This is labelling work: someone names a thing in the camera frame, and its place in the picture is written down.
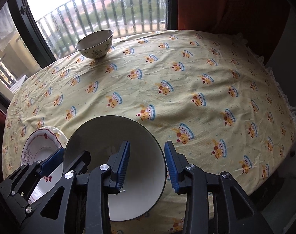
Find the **plate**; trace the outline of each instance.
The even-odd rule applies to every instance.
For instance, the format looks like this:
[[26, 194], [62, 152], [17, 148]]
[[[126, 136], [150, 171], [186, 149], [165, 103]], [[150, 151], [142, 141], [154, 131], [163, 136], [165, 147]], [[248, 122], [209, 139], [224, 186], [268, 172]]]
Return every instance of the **plate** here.
[[119, 194], [108, 194], [111, 221], [127, 221], [147, 213], [159, 200], [166, 181], [162, 149], [141, 124], [121, 116], [101, 116], [81, 125], [71, 136], [63, 156], [67, 167], [84, 150], [91, 154], [88, 172], [105, 164], [130, 142], [130, 159], [124, 186]]
[[[33, 132], [24, 144], [21, 154], [21, 165], [32, 165], [38, 160], [45, 160], [60, 147], [66, 147], [68, 139], [58, 128], [44, 126]], [[29, 203], [35, 202], [42, 197], [61, 178], [63, 164], [61, 163], [48, 177], [43, 177], [32, 192]]]

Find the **tablecloth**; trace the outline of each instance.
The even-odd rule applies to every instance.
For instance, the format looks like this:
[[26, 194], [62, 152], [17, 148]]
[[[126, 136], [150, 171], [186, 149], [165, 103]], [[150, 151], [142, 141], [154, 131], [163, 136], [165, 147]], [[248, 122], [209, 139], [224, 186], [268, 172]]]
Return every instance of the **tablecloth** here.
[[[84, 122], [120, 115], [145, 126], [160, 145], [206, 172], [228, 171], [250, 194], [296, 140], [296, 117], [270, 71], [235, 36], [161, 31], [115, 39], [99, 60], [80, 53], [26, 80], [6, 118], [3, 174], [20, 166], [28, 136], [44, 125], [70, 138]], [[169, 177], [145, 216], [112, 223], [113, 233], [181, 230], [186, 196]], [[212, 196], [209, 196], [212, 217]]]

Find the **glass pane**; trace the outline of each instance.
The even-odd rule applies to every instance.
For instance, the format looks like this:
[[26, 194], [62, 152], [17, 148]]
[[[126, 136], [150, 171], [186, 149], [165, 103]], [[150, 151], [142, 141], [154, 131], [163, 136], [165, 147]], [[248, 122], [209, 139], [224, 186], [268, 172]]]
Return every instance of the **glass pane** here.
[[75, 52], [86, 35], [111, 29], [113, 37], [166, 30], [168, 0], [27, 0], [56, 59]]
[[11, 100], [22, 83], [40, 69], [21, 39], [6, 3], [0, 11], [0, 92]]

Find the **metal railing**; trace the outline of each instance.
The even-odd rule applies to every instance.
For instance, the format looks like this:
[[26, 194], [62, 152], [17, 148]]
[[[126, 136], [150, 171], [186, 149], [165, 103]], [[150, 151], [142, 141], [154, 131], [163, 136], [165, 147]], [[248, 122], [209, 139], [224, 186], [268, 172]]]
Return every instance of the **metal railing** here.
[[8, 69], [2, 62], [2, 59], [4, 57], [5, 55], [3, 55], [3, 57], [0, 58], [0, 81], [2, 81], [8, 89], [10, 89], [17, 82], [17, 77], [13, 75], [13, 73], [9, 75]]
[[70, 0], [36, 21], [57, 59], [75, 52], [75, 44], [97, 30], [114, 37], [167, 28], [168, 0]]

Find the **white plate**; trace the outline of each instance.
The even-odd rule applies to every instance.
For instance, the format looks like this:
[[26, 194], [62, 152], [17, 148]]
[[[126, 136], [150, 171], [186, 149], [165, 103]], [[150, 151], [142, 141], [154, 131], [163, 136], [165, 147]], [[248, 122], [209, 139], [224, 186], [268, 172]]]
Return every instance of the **white plate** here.
[[[32, 165], [38, 160], [45, 160], [60, 147], [66, 147], [68, 139], [58, 128], [45, 126], [33, 132], [27, 139], [21, 154], [21, 165]], [[63, 164], [61, 163], [48, 177], [43, 177], [30, 196], [29, 203], [35, 202], [46, 194], [61, 178]]]

